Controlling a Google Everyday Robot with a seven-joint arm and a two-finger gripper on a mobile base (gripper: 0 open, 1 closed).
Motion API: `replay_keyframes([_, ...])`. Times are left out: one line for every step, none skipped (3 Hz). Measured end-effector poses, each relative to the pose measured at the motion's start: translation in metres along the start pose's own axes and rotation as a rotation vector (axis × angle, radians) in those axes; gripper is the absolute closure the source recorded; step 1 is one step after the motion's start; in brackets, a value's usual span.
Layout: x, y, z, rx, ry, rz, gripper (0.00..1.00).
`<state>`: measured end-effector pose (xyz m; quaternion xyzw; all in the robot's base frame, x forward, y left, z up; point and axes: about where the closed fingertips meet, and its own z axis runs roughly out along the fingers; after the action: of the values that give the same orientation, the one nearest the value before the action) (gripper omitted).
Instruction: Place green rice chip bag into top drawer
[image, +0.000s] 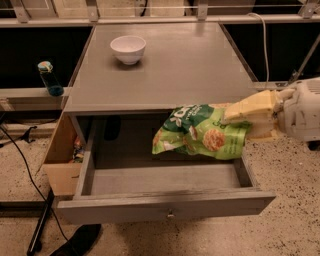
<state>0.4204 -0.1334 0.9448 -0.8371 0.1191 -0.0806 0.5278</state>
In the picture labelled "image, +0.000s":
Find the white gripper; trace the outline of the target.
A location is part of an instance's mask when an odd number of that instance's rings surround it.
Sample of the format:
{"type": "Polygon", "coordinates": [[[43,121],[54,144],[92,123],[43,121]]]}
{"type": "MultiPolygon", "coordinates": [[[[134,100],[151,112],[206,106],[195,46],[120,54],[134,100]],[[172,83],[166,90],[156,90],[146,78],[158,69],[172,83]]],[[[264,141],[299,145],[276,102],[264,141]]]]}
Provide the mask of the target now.
{"type": "Polygon", "coordinates": [[[248,139],[275,139],[280,130],[300,141],[319,141],[320,78],[298,80],[281,91],[261,91],[231,104],[222,123],[240,122],[251,124],[248,139]]]}

